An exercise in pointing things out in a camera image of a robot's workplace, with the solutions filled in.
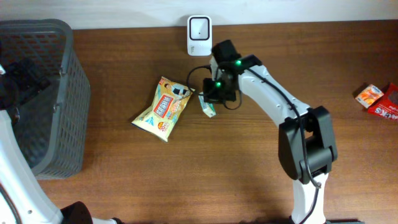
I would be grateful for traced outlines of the orange small carton box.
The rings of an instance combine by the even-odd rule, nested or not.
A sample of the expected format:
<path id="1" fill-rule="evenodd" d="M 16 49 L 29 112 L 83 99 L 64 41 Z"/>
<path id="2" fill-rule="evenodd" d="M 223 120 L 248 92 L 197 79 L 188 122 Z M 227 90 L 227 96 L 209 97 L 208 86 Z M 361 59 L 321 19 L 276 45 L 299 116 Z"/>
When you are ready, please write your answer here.
<path id="1" fill-rule="evenodd" d="M 378 87 L 370 84 L 355 97 L 355 100 L 368 109 L 383 95 L 384 93 Z"/>

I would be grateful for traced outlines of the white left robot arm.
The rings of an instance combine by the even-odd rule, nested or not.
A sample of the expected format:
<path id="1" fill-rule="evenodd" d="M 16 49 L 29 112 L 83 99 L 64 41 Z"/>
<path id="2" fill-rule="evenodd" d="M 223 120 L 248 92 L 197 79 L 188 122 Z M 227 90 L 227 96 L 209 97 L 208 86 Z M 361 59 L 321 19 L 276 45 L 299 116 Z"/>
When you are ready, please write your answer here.
<path id="1" fill-rule="evenodd" d="M 90 85 L 81 69 L 30 57 L 1 76 L 1 222 L 99 223 L 83 202 L 58 208 L 38 183 L 81 171 Z"/>

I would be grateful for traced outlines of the red Hacks candy bag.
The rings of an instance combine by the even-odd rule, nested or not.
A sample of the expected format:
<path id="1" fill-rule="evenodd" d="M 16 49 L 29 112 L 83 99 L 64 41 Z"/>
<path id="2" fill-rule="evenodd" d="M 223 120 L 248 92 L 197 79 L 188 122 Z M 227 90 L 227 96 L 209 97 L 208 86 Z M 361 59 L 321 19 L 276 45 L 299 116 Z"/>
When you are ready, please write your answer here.
<path id="1" fill-rule="evenodd" d="M 369 107 L 368 113 L 397 121 L 397 85 L 389 83 L 384 95 Z"/>

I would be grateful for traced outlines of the yellow snack chip bag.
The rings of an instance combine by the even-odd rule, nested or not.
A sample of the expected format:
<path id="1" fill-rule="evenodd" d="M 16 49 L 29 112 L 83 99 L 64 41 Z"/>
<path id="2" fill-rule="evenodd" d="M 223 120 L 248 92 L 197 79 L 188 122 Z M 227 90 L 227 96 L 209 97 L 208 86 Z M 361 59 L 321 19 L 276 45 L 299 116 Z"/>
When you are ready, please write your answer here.
<path id="1" fill-rule="evenodd" d="M 162 77 L 152 104 L 131 124 L 167 142 L 191 96 L 187 86 Z"/>

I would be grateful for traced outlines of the teal small carton box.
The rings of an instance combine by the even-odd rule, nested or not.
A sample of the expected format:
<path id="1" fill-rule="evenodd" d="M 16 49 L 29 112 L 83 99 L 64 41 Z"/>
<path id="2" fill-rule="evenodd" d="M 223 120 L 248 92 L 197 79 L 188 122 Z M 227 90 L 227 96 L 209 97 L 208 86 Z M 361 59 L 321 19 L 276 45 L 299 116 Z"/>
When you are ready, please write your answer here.
<path id="1" fill-rule="evenodd" d="M 207 117 L 212 118 L 216 116 L 216 111 L 211 103 L 205 102 L 203 96 L 199 96 L 198 99 L 200 101 L 202 111 L 207 115 Z"/>

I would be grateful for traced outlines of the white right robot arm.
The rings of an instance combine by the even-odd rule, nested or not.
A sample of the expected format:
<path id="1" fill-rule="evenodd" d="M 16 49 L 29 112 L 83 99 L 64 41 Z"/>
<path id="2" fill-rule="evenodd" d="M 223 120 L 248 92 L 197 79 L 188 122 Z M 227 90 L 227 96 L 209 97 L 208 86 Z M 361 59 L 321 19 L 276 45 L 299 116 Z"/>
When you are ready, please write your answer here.
<path id="1" fill-rule="evenodd" d="M 255 56 L 243 57 L 232 41 L 211 49 L 211 78 L 203 81 L 204 101 L 225 104 L 246 95 L 278 128 L 278 158 L 293 181 L 290 223 L 326 223 L 325 184 L 338 157 L 329 111 L 312 108 L 290 94 Z"/>

